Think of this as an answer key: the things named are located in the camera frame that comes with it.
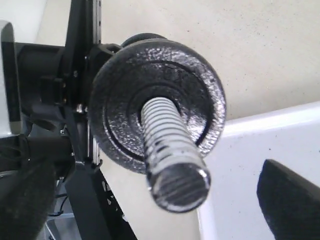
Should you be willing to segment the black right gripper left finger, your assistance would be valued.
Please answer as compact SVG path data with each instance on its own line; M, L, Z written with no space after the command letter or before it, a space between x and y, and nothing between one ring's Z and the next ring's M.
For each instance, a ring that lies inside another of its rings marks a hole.
M55 167L50 161L1 177L0 238L35 240L53 205L55 188Z

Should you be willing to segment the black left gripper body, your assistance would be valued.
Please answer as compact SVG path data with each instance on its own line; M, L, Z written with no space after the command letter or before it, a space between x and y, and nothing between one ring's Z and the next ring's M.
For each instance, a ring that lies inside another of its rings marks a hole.
M87 117L94 76L112 56L100 43L53 46L17 44L22 111L47 129L52 122L65 129L73 156L57 165L83 240L118 240L120 207L96 163L98 147Z

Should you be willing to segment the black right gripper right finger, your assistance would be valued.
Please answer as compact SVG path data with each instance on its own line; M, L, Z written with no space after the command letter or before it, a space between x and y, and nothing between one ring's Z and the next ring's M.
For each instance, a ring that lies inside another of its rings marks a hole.
M320 188L283 164L267 159L256 195L276 240L320 238Z

